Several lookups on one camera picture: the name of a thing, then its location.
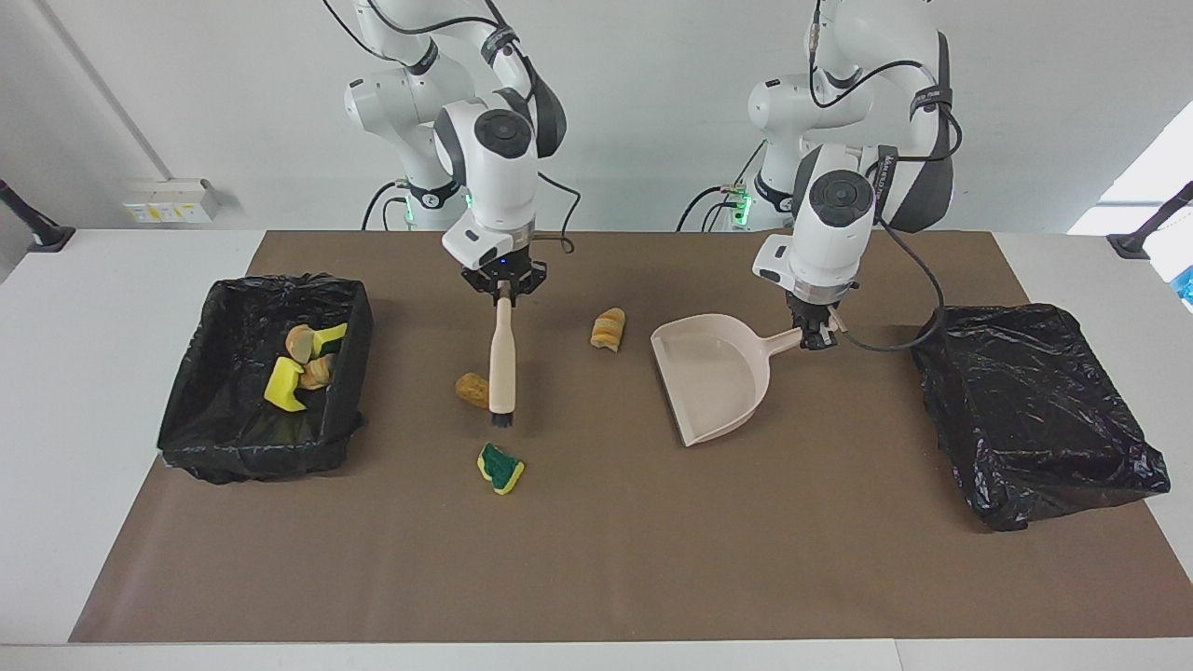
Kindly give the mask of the brown paper table mat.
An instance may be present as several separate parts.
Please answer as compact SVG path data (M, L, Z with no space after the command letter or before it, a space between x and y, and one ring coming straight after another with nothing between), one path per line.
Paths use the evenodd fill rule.
M771 336L753 235L536 245L507 430L456 398L493 307L435 235L268 233L252 275L361 281L366 424L335 472L204 484L154 464L74 642L1193 638L1193 583L1142 501L993 533L939 450L911 356L773 361L741 429L682 447L651 333L727 313ZM618 352L591 345L625 310ZM486 443L526 464L499 495Z

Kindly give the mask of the beige plastic dustpan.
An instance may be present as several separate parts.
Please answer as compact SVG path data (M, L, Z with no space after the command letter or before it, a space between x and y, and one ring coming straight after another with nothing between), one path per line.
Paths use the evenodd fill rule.
M725 314L694 315L653 331L653 358L682 445L701 445L749 421L769 388L771 358L801 341L801 328L762 338Z

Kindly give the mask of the black stand foot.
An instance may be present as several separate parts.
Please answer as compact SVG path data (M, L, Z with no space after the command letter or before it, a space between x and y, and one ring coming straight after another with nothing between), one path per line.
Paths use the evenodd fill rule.
M64 248L76 233L75 226L57 224L56 221L41 213L19 196L4 179L0 179L0 202L21 220L33 234L33 242L27 247L30 253L56 253Z
M1174 217L1181 209L1188 207L1193 203L1193 180L1185 183L1180 190L1167 199L1149 217L1144 224L1138 226L1137 229L1126 234L1108 234L1106 235L1106 241L1115 251L1117 256L1121 259L1131 260L1149 260L1150 256L1146 254L1145 242L1146 238L1151 234L1160 232L1160 229L1167 224L1172 217Z

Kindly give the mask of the white wall conduit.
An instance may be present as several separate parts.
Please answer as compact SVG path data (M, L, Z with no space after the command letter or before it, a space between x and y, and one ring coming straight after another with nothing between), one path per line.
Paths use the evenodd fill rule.
M52 8L51 1L33 0L33 4L43 21L47 21L47 27L56 35L56 39L64 53L69 54L68 59L72 60L72 64L74 64L87 82L86 88L93 93L98 101L101 101L101 107L107 113L107 117L111 118L115 128L119 128L119 131L123 133L129 144L136 144L136 152L141 156L144 156L146 164L152 165L152 173L157 178L157 181L173 180L175 178L173 171L169 170L157 149L153 147L149 137L138 127L136 119L132 119L132 115L128 112L124 103L116 96L115 90L111 90L101 72L95 68L89 55L86 55L82 47L78 44L78 41L72 35L72 30L64 25L64 21L62 21L57 12Z

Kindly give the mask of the beige hand brush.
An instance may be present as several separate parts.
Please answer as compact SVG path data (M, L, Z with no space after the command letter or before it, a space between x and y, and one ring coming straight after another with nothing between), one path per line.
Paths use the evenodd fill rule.
M513 301L496 302L495 328L489 353L488 408L496 427L513 425L517 408L517 346L513 336Z

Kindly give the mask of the white wall socket box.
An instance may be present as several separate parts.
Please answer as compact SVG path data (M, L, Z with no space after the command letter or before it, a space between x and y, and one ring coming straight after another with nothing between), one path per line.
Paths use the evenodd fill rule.
M214 224L221 209L209 180L178 178L132 183L122 207L136 224Z

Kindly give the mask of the plain yellow sponge piece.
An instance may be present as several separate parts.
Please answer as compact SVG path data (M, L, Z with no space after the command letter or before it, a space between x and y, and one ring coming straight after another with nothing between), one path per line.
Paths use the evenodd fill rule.
M289 413L305 411L305 404L302 404L295 396L295 390L298 390L303 374L303 364L291 361L289 357L278 357L271 371L271 377L266 382L262 398L276 408Z

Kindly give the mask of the black bag lined bin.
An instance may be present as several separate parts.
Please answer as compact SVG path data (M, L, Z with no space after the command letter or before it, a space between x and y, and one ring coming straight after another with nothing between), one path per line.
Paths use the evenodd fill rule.
M342 328L324 347L330 378L293 390L288 407L268 380L295 362L295 327ZM373 314L361 281L327 273L218 281L171 387L157 431L163 462L208 484L299 478L339 468L363 426L361 392Z
M911 361L939 450L988 529L1019 531L1172 491L1166 458L1069 310L948 306Z

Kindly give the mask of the green and yellow sponge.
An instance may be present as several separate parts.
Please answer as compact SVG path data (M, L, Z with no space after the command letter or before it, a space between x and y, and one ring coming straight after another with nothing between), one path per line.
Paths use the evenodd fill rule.
M482 478L499 495L511 493L526 469L521 458L503 453L492 442L482 447L476 464Z

